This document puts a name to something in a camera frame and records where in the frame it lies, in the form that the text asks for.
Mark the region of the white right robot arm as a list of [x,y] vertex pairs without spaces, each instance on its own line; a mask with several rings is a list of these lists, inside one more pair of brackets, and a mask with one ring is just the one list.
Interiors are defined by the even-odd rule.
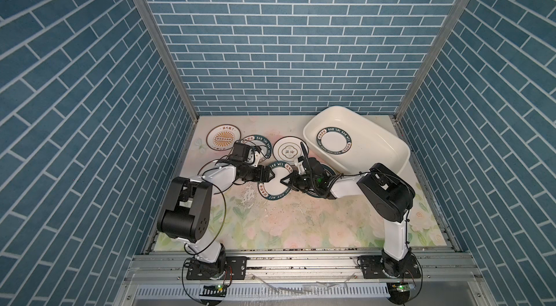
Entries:
[[280,183],[297,192],[325,199],[364,196],[385,221],[383,258],[395,262],[410,253],[408,214],[413,207],[414,189],[386,165],[376,163],[368,171],[353,175],[330,174],[316,158],[302,160],[298,169]]

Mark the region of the green red ring plate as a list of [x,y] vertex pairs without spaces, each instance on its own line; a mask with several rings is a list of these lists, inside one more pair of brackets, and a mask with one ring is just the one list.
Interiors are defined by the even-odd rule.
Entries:
[[327,174],[329,176],[336,176],[337,175],[336,171],[333,168],[331,168],[330,166],[328,166],[326,164],[323,164],[322,167],[325,171],[325,174]]

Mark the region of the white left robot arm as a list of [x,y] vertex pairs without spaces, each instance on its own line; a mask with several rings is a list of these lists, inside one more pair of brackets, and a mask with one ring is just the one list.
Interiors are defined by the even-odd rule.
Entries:
[[162,203],[157,230],[184,242],[188,254],[198,261],[216,263],[223,245],[208,229],[213,195],[223,195],[237,180],[267,183],[274,178],[269,166],[244,162],[220,162],[199,176],[176,177]]

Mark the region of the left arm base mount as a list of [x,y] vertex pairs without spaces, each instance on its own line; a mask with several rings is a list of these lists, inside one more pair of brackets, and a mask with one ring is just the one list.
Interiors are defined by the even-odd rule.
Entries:
[[198,256],[189,259],[185,264],[185,278],[188,281],[208,281],[227,278],[232,281],[246,278],[247,258],[245,256],[228,257],[222,247],[213,263],[203,261]]

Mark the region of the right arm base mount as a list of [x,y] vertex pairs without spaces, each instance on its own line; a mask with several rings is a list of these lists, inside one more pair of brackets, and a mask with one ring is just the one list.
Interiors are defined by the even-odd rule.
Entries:
[[363,278],[421,278],[422,270],[409,249],[404,258],[397,261],[390,257],[384,250],[381,255],[362,255],[356,259],[356,265],[361,269]]

